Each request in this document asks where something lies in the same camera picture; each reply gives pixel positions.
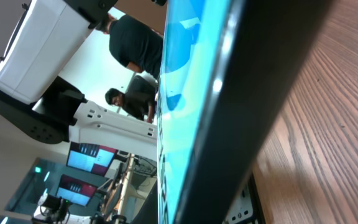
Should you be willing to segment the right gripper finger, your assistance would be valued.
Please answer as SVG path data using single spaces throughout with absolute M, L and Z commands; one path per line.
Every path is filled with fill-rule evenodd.
M 130 224 L 158 224 L 158 183 L 154 183 L 142 208 Z

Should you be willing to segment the turquoise screen Galaxy smartphone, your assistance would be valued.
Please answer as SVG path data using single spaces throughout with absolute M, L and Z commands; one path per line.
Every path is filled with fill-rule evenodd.
M 168 2 L 157 106 L 159 223 L 223 223 L 331 6 Z

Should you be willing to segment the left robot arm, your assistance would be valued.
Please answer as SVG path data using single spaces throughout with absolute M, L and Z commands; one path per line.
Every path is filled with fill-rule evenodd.
M 151 160 L 157 128 L 87 100 L 60 77 L 113 0 L 32 0 L 0 58 L 0 115 L 45 144 L 99 144 Z

